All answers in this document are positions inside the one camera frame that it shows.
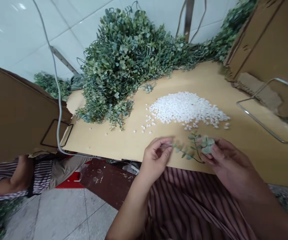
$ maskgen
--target tiled floor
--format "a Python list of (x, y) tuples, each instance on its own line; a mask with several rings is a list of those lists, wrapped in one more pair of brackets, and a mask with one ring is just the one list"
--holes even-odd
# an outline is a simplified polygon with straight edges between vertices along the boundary
[(87, 189), (53, 189), (25, 199), (4, 240), (104, 239), (116, 214)]

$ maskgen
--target khaki pants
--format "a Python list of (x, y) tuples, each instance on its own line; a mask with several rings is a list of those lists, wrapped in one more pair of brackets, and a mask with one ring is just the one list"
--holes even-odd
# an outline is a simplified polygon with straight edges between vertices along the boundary
[(53, 189), (64, 182), (73, 172), (79, 169), (90, 157), (73, 156), (62, 161), (55, 161), (52, 166), (50, 184), (46, 190)]

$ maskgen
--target striped skirt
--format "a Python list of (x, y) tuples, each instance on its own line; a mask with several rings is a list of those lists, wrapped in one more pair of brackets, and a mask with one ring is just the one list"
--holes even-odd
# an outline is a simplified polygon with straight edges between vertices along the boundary
[(150, 189), (146, 239), (257, 239), (215, 175), (167, 167)]

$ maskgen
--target person's arm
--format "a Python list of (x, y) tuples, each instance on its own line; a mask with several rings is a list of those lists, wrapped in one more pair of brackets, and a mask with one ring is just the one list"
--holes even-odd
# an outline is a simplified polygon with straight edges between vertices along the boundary
[(33, 160), (27, 155), (18, 157), (18, 164), (11, 178), (0, 180), (0, 195), (16, 193), (28, 188), (34, 174)]
[(239, 202), (259, 239), (288, 239), (288, 213), (282, 209), (249, 158), (233, 144), (215, 139), (211, 155), (203, 155), (220, 181)]
[(172, 147), (169, 146), (171, 142), (172, 138), (156, 138), (145, 149), (140, 172), (134, 179), (105, 239), (131, 240), (144, 231), (149, 189), (165, 170), (172, 152)]

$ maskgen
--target metal frame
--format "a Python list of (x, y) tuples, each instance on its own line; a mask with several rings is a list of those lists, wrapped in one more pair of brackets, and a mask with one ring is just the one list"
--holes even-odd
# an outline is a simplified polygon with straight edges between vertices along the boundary
[(51, 46), (51, 51), (53, 54), (62, 62), (64, 65), (75, 75), (78, 74), (78, 72), (73, 68), (73, 66), (65, 59), (65, 57), (53, 46)]
[[(47, 146), (47, 147), (57, 148), (57, 146), (52, 146), (52, 145), (48, 145), (48, 144), (44, 144), (44, 143), (43, 143), (44, 140), (45, 140), (45, 138), (46, 138), (46, 136), (47, 136), (47, 134), (48, 134), (48, 132), (50, 131), (50, 129), (51, 129), (51, 127), (52, 127), (52, 125), (53, 125), (53, 123), (54, 123), (55, 121), (58, 121), (58, 119), (53, 119), (53, 120), (51, 121), (51, 124), (48, 126), (48, 129), (46, 130), (46, 133), (44, 134), (44, 136), (43, 136), (43, 138), (42, 138), (42, 140), (41, 140), (41, 142), (40, 142), (41, 145)], [(67, 127), (69, 127), (69, 126), (74, 126), (74, 124), (69, 124), (69, 123), (66, 123), (66, 122), (63, 122), (63, 121), (61, 121), (61, 123), (66, 124)], [(67, 143), (67, 140), (68, 140), (68, 138), (70, 137), (70, 134), (71, 134), (71, 132), (72, 132), (72, 129), (73, 129), (73, 127), (71, 127), (71, 130), (70, 130), (70, 132), (69, 132), (69, 134), (68, 134), (68, 136), (67, 136), (67, 138), (66, 138), (65, 144), (64, 144), (63, 146), (61, 146), (61, 148), (62, 148), (62, 147), (65, 147), (65, 145), (66, 145), (66, 143)]]
[(193, 17), (194, 3), (195, 0), (186, 0), (186, 15), (184, 25), (184, 36), (186, 42), (189, 42), (190, 26)]
[(243, 106), (240, 105), (241, 102), (245, 102), (248, 100), (252, 100), (255, 99), (255, 96), (260, 93), (266, 86), (268, 86), (268, 84), (270, 84), (272, 81), (279, 81), (283, 84), (288, 85), (288, 82), (286, 82), (285, 80), (282, 80), (280, 78), (273, 78), (270, 79), (267, 83), (263, 84), (258, 90), (257, 92), (255, 92), (255, 94), (251, 97), (251, 98), (247, 98), (245, 100), (241, 100), (236, 102), (236, 104), (245, 112), (247, 113), (249, 116), (251, 116), (252, 119), (254, 119), (259, 125), (261, 125), (267, 132), (269, 132), (271, 135), (273, 135), (274, 138), (276, 138), (278, 141), (282, 142), (282, 143), (288, 143), (288, 141), (284, 141), (283, 139), (281, 139), (279, 136), (277, 136), (276, 133), (274, 133), (272, 130), (270, 130), (268, 127), (266, 127), (261, 121), (259, 121), (254, 115), (252, 115), (250, 112), (248, 112)]

